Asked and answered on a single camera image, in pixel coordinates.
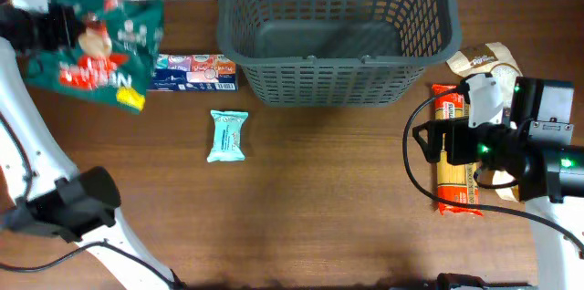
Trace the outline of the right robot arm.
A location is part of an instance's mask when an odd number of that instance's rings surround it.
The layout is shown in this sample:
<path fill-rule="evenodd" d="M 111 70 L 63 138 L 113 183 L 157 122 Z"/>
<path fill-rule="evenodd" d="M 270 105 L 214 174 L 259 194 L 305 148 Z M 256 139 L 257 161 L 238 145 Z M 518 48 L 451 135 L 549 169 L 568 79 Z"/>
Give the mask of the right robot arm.
<path fill-rule="evenodd" d="M 517 78 L 509 122 L 503 121 L 502 89 L 491 74 L 468 76 L 451 91 L 463 95 L 468 116 L 408 122 L 402 137 L 414 138 L 429 163 L 477 162 L 481 169 L 508 173 L 524 210 L 486 204 L 480 210 L 530 221 L 538 288 L 582 288 L 583 149 L 571 142 L 573 84 Z"/>

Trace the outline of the teal wet wipes pack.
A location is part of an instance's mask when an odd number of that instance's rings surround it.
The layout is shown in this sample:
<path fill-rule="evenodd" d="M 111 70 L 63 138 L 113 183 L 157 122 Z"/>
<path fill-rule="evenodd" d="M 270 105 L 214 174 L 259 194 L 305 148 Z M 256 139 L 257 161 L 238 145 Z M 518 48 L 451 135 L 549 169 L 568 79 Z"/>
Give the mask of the teal wet wipes pack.
<path fill-rule="evenodd" d="M 245 155 L 241 150 L 241 132 L 248 118 L 248 113 L 211 110 L 210 114 L 214 121 L 214 139 L 207 161 L 244 161 Z"/>

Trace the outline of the Kleenex tissue multipack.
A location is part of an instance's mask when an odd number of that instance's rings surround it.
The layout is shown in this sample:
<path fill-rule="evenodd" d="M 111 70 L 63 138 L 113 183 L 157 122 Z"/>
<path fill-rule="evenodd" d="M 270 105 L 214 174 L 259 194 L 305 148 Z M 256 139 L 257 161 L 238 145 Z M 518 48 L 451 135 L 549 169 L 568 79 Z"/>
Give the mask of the Kleenex tissue multipack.
<path fill-rule="evenodd" d="M 236 63 L 224 55 L 159 54 L 149 91 L 237 91 Z"/>

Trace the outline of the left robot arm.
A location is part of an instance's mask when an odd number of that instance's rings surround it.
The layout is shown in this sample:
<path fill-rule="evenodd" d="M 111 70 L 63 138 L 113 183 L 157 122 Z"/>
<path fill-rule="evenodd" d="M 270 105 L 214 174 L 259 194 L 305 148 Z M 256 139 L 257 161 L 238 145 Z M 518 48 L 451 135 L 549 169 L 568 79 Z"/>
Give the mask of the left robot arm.
<path fill-rule="evenodd" d="M 127 289 L 181 289 L 130 228 L 120 192 L 103 167 L 80 171 L 58 146 L 22 79 L 16 55 L 68 47 L 84 30 L 69 7 L 46 12 L 1 7 L 1 171 L 15 208 L 2 213 L 13 233 L 75 243 L 70 259 L 89 252 Z"/>

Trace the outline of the green Nescafe coffee bag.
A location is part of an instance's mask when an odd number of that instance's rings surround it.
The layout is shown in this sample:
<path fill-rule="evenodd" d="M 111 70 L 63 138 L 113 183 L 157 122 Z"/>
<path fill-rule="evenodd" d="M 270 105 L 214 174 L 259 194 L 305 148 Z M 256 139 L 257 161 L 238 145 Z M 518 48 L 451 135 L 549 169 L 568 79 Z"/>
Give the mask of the green Nescafe coffee bag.
<path fill-rule="evenodd" d="M 51 0 L 85 27 L 72 47 L 31 58 L 26 83 L 142 112 L 163 37 L 162 0 Z"/>

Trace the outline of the beige rice bag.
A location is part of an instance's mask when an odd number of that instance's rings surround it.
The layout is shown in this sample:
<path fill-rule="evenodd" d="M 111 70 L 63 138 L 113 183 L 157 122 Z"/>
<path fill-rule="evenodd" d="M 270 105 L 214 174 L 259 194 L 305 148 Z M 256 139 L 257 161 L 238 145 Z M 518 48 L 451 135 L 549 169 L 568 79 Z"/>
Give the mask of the beige rice bag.
<path fill-rule="evenodd" d="M 502 124 L 516 129 L 517 125 L 510 120 L 510 108 L 513 97 L 512 87 L 516 78 L 522 73 L 510 50 L 501 42 L 485 43 L 474 47 L 466 47 L 456 52 L 446 61 L 453 73 L 461 78 L 474 74 L 490 73 L 496 78 L 502 91 L 503 113 Z"/>

